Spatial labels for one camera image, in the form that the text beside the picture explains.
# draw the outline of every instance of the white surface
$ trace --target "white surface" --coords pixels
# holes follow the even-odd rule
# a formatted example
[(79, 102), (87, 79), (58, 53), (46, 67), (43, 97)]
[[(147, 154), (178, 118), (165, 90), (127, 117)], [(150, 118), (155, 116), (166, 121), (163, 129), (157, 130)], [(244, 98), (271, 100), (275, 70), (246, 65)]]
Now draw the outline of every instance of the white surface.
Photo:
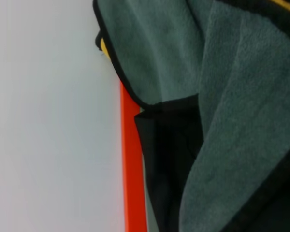
[(0, 232), (123, 232), (119, 81), (91, 0), (0, 0)]

